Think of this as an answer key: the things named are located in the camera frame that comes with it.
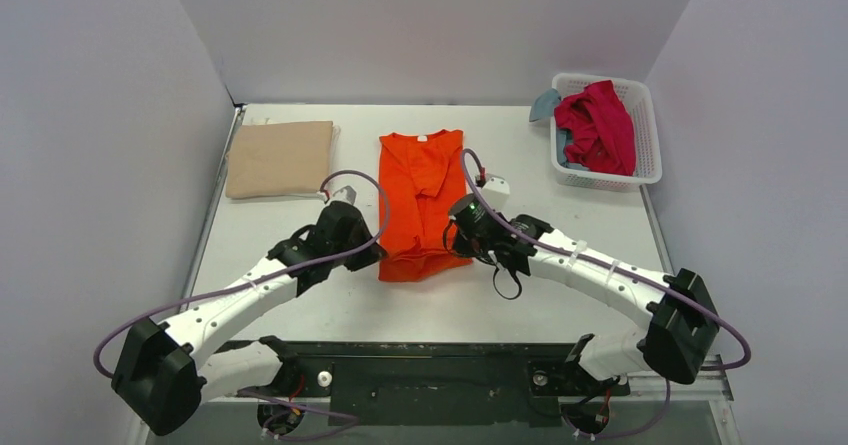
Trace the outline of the orange t shirt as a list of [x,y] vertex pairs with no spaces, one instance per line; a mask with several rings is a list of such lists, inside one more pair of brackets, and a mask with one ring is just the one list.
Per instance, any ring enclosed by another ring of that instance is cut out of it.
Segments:
[[391,133],[379,138],[378,183],[390,208],[380,214],[385,229],[380,245],[387,257],[380,261],[382,282],[418,282],[471,261],[446,249],[455,236],[448,227],[449,210],[467,194],[461,170],[464,148],[461,130],[429,135]]

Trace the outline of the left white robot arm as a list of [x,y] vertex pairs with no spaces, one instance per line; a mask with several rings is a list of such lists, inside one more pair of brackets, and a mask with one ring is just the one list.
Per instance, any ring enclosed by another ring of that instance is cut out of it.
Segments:
[[238,340],[236,334],[325,281],[334,268],[357,271],[385,255],[359,209],[331,200],[316,223],[276,244],[230,286],[160,323],[134,323],[111,387],[159,436],[218,397],[243,389],[288,394],[301,373],[284,342],[274,336]]

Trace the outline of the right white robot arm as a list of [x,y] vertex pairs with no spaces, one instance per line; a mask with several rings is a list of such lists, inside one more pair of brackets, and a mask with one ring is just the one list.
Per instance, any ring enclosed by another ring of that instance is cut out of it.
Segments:
[[718,333],[704,316],[715,309],[703,280],[687,270],[676,276],[644,270],[589,248],[535,217],[506,221],[472,194],[448,213],[457,233],[451,248],[519,275],[576,290],[627,317],[628,330],[588,333],[565,367],[569,387],[593,392],[604,381],[653,371],[678,384],[695,381]]

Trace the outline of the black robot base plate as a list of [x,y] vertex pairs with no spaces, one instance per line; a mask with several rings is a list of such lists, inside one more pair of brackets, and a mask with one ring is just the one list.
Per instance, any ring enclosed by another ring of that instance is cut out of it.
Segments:
[[598,432],[612,398],[662,398],[652,372],[598,381],[576,365],[571,344],[390,343],[259,340],[282,367],[258,392],[313,406],[257,407],[271,432],[294,437],[331,427],[578,425]]

